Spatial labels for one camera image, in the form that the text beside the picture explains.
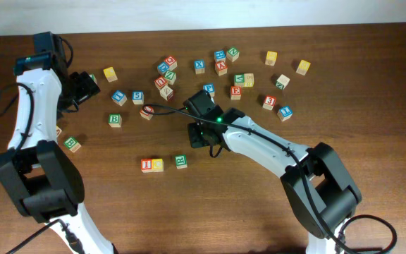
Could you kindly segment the red I block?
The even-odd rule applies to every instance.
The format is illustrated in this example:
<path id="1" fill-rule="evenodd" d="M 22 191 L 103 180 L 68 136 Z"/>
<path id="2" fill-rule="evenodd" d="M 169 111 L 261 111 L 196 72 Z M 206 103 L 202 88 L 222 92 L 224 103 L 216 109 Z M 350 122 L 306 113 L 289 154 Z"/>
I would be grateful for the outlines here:
<path id="1" fill-rule="evenodd" d="M 151 159 L 142 159 L 141 160 L 141 171 L 143 173 L 149 173 L 152 171 L 152 160 Z"/>

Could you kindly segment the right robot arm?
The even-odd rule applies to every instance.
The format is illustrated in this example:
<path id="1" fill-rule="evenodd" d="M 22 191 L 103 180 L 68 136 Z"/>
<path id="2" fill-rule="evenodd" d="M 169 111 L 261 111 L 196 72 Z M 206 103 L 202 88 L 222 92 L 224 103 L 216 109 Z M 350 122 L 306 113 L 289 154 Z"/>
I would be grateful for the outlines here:
<path id="1" fill-rule="evenodd" d="M 309 232 L 308 253 L 349 253 L 339 233 L 362 194 L 331 146 L 285 140 L 240 110 L 223 111 L 204 90 L 183 104 L 195 120 L 188 126 L 193 147 L 218 145 L 249 157 L 281 180 L 295 217 Z"/>

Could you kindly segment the yellow C block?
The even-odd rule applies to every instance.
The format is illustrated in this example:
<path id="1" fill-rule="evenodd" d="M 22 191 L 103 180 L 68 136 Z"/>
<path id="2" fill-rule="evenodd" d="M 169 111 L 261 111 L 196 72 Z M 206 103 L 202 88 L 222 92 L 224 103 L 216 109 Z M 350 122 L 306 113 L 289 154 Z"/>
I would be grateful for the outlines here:
<path id="1" fill-rule="evenodd" d="M 152 160 L 152 171 L 161 172 L 164 170 L 164 161 L 163 159 L 153 159 Z"/>

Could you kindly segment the green R block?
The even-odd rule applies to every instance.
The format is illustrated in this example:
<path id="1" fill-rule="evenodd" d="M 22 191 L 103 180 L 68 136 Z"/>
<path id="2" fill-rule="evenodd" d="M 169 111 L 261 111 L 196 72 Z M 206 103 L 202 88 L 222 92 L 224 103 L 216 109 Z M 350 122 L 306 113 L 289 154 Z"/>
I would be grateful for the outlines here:
<path id="1" fill-rule="evenodd" d="M 187 157 L 185 155 L 176 155 L 174 159 L 177 169 L 187 168 Z"/>

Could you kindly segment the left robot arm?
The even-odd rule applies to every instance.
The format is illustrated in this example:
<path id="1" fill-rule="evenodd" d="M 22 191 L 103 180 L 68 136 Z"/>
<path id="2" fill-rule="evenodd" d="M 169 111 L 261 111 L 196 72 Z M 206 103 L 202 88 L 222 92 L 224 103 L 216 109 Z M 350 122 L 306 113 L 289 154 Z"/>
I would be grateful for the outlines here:
<path id="1" fill-rule="evenodd" d="M 80 172 L 57 143 L 56 122 L 77 112 L 100 89 L 87 72 L 68 73 L 68 41 L 51 32 L 33 37 L 35 52 L 16 59 L 16 127 L 0 154 L 0 183 L 17 211 L 54 230 L 73 253 L 116 253 L 84 205 Z"/>

